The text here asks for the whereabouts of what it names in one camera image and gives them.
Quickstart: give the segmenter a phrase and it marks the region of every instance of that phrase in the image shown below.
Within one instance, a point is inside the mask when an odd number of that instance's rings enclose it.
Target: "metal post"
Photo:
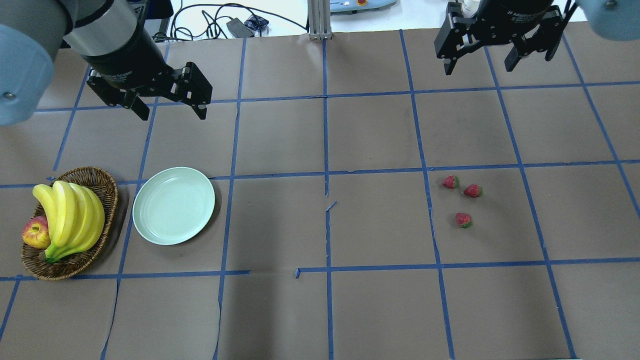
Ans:
[[[309,39],[331,38],[329,0],[308,0]]]

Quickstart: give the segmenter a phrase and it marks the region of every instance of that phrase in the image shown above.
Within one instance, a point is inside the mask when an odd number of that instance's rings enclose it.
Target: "bunch of bananas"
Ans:
[[[38,184],[33,196],[40,201],[49,221],[51,245],[45,250],[47,262],[89,250],[104,227],[104,208],[98,196],[74,183],[56,181],[53,186]]]

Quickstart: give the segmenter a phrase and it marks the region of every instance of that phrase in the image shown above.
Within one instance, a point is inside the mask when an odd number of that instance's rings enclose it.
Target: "brown basket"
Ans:
[[[100,199],[104,207],[104,228],[98,242],[87,251],[64,257],[55,264],[40,260],[42,249],[35,249],[22,243],[22,264],[40,280],[63,280],[83,271],[97,256],[107,241],[109,229],[118,206],[118,186],[113,176],[97,167],[79,167],[60,175],[56,180],[75,183],[91,189]],[[33,217],[44,215],[42,205],[38,203]]]

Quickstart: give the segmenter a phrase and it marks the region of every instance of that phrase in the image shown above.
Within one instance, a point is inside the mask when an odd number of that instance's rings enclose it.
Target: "plate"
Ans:
[[[168,168],[152,176],[133,201],[133,224],[143,238],[158,245],[189,240],[213,214],[211,181],[188,167]]]

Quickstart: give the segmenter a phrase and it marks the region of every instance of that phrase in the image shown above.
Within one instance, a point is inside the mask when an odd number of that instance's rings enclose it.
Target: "blue device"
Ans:
[[[356,13],[364,10],[381,9],[392,6],[397,0],[331,0],[329,9],[332,13]]]

